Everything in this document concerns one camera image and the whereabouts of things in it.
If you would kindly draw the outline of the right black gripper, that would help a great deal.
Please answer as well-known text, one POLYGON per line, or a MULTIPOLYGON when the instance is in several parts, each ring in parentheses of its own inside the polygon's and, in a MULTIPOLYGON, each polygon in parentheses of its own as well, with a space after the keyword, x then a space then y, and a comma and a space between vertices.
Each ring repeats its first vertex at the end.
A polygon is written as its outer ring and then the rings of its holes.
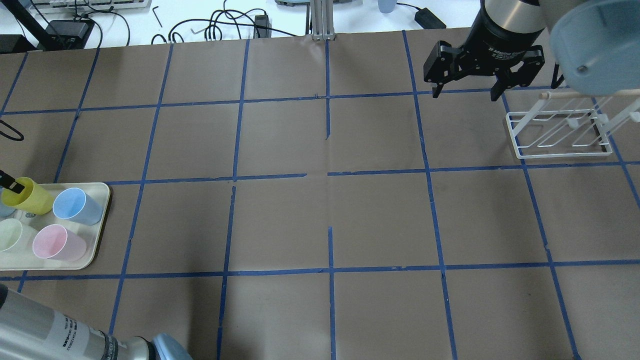
POLYGON ((466 76, 496 76, 490 100, 530 86, 546 59, 536 45, 546 27, 540 5, 482 5, 462 45, 437 41, 423 64, 423 80, 439 98, 444 85, 466 76))

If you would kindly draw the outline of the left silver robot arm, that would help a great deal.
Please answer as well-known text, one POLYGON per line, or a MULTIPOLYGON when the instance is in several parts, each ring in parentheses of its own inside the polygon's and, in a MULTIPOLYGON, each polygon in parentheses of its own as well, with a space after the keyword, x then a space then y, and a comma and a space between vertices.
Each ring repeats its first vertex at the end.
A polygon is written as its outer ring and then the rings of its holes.
MULTIPOLYGON (((111 201, 102 182, 38 184, 1 173, 2 271, 78 271, 93 261, 111 201)), ((1 285, 3 360, 189 360, 167 333, 120 341, 1 285)))

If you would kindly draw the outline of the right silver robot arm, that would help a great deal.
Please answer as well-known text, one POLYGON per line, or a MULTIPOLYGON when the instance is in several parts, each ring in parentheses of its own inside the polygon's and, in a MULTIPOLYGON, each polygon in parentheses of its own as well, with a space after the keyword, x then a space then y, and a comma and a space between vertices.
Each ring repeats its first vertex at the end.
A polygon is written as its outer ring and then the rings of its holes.
POLYGON ((490 98, 528 87, 546 55, 536 41, 548 30, 560 71, 552 84, 588 96, 639 88, 637 0, 483 0, 459 47, 438 41, 423 64, 423 80, 437 98, 444 85, 467 76, 494 76, 490 98))

